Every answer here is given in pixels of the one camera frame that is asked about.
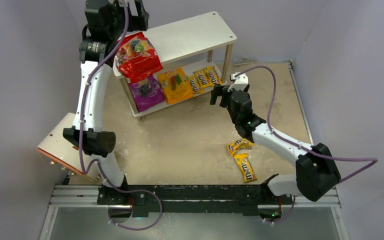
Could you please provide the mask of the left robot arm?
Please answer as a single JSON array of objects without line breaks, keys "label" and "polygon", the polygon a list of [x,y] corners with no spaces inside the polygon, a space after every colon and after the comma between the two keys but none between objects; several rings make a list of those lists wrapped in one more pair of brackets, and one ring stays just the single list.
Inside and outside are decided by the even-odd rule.
[{"label": "left robot arm", "polygon": [[114,56],[127,32],[146,31],[149,13],[141,0],[134,1],[137,15],[132,15],[125,0],[88,0],[87,20],[79,45],[81,87],[72,126],[64,128],[63,137],[78,149],[80,172],[86,175],[97,165],[102,183],[127,194],[128,183],[115,157],[116,134],[103,129],[103,107]]}]

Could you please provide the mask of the white cylinder container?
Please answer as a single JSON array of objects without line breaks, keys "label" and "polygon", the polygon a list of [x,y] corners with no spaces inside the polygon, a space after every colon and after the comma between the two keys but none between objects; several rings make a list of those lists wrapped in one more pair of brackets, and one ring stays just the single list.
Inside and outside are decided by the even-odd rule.
[{"label": "white cylinder container", "polygon": [[86,175],[83,174],[79,159],[79,150],[63,137],[63,129],[70,128],[75,118],[74,113],[67,113],[53,130],[37,145],[36,150],[50,158],[52,165],[60,165],[63,171],[71,171],[75,176],[89,181],[100,178],[98,169],[93,166]]}]

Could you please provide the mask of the purple grape gummy bag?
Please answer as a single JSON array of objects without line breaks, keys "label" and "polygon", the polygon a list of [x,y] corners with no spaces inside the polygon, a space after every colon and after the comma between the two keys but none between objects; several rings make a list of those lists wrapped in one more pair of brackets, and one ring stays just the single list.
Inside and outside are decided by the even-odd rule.
[{"label": "purple grape gummy bag", "polygon": [[130,83],[129,89],[139,112],[165,100],[161,84],[152,75],[136,83]]}]

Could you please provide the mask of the white two-tier shelf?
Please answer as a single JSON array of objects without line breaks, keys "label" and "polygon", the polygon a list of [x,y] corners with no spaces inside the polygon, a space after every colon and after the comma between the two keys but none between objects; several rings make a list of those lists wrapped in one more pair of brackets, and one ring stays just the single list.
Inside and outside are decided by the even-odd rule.
[{"label": "white two-tier shelf", "polygon": [[182,67],[186,75],[208,66],[216,67],[213,51],[225,47],[223,67],[216,68],[217,74],[227,84],[228,71],[236,35],[219,15],[212,11],[165,25],[149,28],[144,36],[153,44],[159,56],[162,73],[175,69],[175,64],[189,57],[205,53],[199,61]]}]

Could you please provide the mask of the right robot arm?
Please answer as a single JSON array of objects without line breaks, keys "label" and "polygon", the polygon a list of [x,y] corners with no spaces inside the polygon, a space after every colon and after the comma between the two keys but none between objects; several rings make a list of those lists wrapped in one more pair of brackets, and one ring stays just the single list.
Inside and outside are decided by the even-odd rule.
[{"label": "right robot arm", "polygon": [[253,112],[246,90],[229,91],[228,86],[217,84],[211,91],[210,104],[215,105],[218,97],[242,138],[268,148],[295,167],[294,174],[274,174],[266,179],[261,185],[266,195],[302,195],[316,202],[340,183],[341,174],[326,145],[311,145],[269,128],[268,121]]}]

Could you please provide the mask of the yellow m&m's bag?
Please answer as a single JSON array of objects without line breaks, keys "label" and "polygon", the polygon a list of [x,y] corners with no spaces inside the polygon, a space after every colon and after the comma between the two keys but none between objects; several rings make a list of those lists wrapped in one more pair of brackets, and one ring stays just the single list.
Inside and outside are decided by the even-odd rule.
[{"label": "yellow m&m's bag", "polygon": [[203,88],[199,84],[198,79],[194,75],[188,76],[187,80],[189,81],[193,94],[201,94],[204,92]]},{"label": "yellow m&m's bag", "polygon": [[243,182],[248,183],[256,181],[258,177],[256,176],[250,162],[248,153],[240,153],[233,156],[238,168],[242,174]]},{"label": "yellow m&m's bag", "polygon": [[212,82],[207,76],[204,69],[199,69],[193,72],[194,76],[197,78],[199,85],[204,89],[212,86]]},{"label": "yellow m&m's bag", "polygon": [[215,66],[205,67],[204,71],[205,71],[206,75],[208,76],[208,78],[209,78],[209,80],[213,86],[217,85],[217,84],[221,85],[223,83],[221,78],[219,77],[217,71],[216,71]]},{"label": "yellow m&m's bag", "polygon": [[254,145],[253,142],[246,138],[236,140],[235,142],[226,145],[228,153],[233,157],[239,150],[249,148]]}]

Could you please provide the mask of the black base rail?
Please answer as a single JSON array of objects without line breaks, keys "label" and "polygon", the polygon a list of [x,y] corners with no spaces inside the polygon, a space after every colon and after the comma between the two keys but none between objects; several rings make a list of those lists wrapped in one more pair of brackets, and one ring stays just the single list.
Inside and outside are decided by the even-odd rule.
[{"label": "black base rail", "polygon": [[121,193],[104,185],[98,188],[98,205],[124,205],[133,217],[150,213],[241,214],[270,217],[292,197],[275,196],[263,184],[234,185],[128,185]]}]

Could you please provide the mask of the red assorted gummy bag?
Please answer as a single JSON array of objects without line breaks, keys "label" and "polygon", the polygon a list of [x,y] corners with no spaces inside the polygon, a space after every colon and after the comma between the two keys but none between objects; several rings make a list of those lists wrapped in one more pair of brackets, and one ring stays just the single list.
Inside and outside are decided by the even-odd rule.
[{"label": "red assorted gummy bag", "polygon": [[132,84],[163,69],[156,49],[141,31],[124,38],[114,60],[117,70]]}]

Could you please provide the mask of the orange mango gummy bag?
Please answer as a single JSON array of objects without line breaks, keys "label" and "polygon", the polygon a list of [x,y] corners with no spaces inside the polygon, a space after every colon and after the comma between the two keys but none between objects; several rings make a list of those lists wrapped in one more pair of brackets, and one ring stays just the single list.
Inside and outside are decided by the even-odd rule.
[{"label": "orange mango gummy bag", "polygon": [[181,67],[158,74],[157,80],[169,105],[191,99],[194,96],[191,84]]}]

